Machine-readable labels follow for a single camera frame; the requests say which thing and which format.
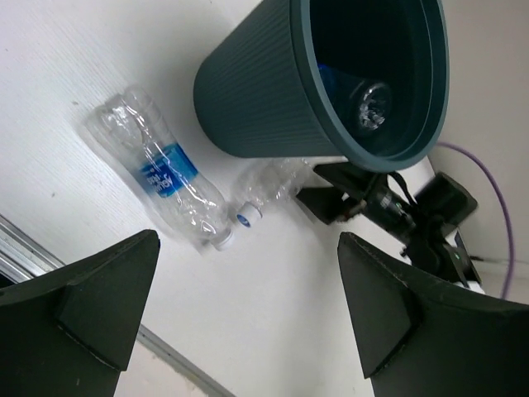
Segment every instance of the trash can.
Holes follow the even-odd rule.
[[[320,65],[383,81],[384,124],[351,134]],[[264,0],[204,60],[194,104],[212,142],[239,157],[344,155],[367,170],[417,163],[435,145],[448,99],[438,0]]]

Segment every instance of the bottle cap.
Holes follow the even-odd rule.
[[[246,202],[237,213],[238,221],[246,227],[252,227],[263,217],[261,211],[252,203]]]
[[[233,237],[233,231],[228,229],[226,237],[219,242],[212,242],[212,244],[217,251],[225,251],[233,245],[233,241],[235,240]]]

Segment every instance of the white table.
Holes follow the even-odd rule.
[[[255,0],[9,2],[0,15],[0,213],[66,262],[155,227],[77,135],[89,110],[128,84],[150,91],[195,165],[233,200],[251,160],[219,151],[193,111],[204,57]],[[405,173],[426,183],[425,160]],[[143,323],[239,396],[372,394],[363,380],[336,259],[357,232],[400,245],[365,219],[314,222],[295,204],[238,231],[228,252],[160,235]]]

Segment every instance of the blue label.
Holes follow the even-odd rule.
[[[182,186],[189,184],[198,171],[185,155],[180,145],[164,148],[163,153],[141,169],[147,182],[161,197],[169,197]]]
[[[240,223],[242,223],[243,226],[251,227],[250,222],[248,222],[248,219],[246,219],[242,215],[237,214],[237,219],[239,220]]]

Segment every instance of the water bottle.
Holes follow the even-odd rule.
[[[88,129],[131,172],[166,223],[219,251],[230,246],[224,198],[198,173],[142,88],[130,87],[97,108]]]
[[[249,178],[237,220],[245,227],[254,226],[265,209],[295,196],[311,173],[311,166],[303,159],[271,160]]]
[[[353,137],[368,137],[383,126],[392,107],[391,88],[326,65],[318,65],[332,107]]]

